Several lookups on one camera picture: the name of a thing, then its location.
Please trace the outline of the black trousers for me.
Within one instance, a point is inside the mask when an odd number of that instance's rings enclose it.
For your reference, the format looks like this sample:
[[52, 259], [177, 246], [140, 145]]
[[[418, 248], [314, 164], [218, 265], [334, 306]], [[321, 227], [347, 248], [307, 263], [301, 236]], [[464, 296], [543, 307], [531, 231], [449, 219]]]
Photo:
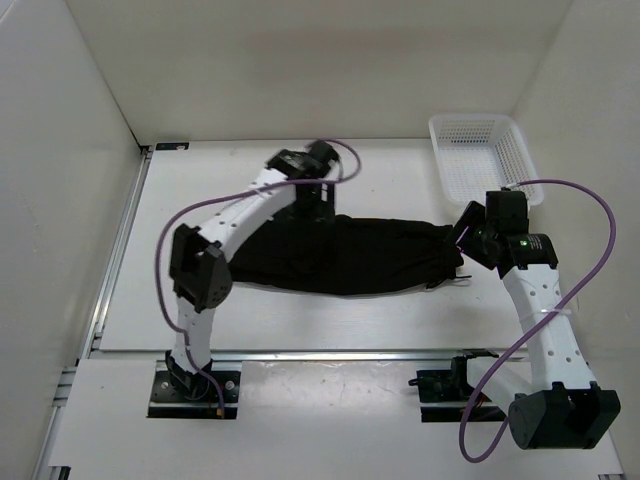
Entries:
[[272, 220], [229, 264], [236, 282], [334, 296], [366, 296], [454, 280], [464, 264], [450, 225], [399, 219]]

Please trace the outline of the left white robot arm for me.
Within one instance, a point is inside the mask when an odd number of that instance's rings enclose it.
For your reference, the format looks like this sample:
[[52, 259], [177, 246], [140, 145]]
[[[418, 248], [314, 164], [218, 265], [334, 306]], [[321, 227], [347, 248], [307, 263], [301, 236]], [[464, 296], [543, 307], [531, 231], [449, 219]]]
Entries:
[[[175, 332], [166, 365], [186, 399], [202, 398], [210, 383], [217, 383], [211, 374], [211, 334], [216, 309], [233, 286], [230, 262], [263, 224], [301, 199], [303, 188], [341, 182], [341, 177], [330, 177], [339, 163], [331, 140], [315, 140], [301, 151], [282, 149], [265, 162], [246, 190], [190, 205], [163, 227], [154, 254], [154, 282], [161, 313]], [[168, 234], [175, 318], [168, 313], [160, 275]]]

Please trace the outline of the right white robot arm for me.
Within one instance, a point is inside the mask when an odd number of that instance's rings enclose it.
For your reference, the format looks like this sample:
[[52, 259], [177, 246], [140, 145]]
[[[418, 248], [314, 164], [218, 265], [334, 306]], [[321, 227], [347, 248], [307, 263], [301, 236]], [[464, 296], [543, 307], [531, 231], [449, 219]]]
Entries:
[[566, 307], [602, 269], [616, 239], [609, 238], [596, 265], [567, 294], [561, 293], [558, 258], [551, 239], [529, 230], [529, 206], [519, 188], [489, 191], [472, 201], [453, 228], [454, 245], [498, 272], [518, 315], [522, 336], [499, 357], [466, 358], [449, 375], [449, 387], [468, 400], [467, 424], [477, 400], [486, 396], [505, 418], [523, 450], [593, 449], [619, 415], [618, 394], [599, 386], [580, 351]]

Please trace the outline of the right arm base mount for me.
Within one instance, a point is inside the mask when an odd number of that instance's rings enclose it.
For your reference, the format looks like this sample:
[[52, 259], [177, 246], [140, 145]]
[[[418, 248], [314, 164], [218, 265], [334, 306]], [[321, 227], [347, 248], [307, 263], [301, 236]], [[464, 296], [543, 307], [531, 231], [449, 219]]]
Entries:
[[418, 360], [408, 381], [419, 396], [422, 423], [459, 423], [473, 387], [466, 379], [467, 363], [476, 358], [497, 359], [492, 351], [462, 350], [452, 356]]

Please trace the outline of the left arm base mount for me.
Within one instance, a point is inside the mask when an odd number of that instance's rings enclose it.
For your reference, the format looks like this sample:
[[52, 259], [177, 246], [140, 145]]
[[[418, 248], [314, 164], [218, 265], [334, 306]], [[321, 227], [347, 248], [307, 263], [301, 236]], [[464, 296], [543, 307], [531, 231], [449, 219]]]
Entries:
[[187, 390], [169, 373], [163, 363], [156, 366], [147, 407], [147, 417], [152, 419], [208, 419], [235, 420], [238, 414], [241, 370], [216, 369], [211, 376], [219, 383], [224, 409], [220, 409], [218, 392], [209, 380], [196, 387], [194, 393]]

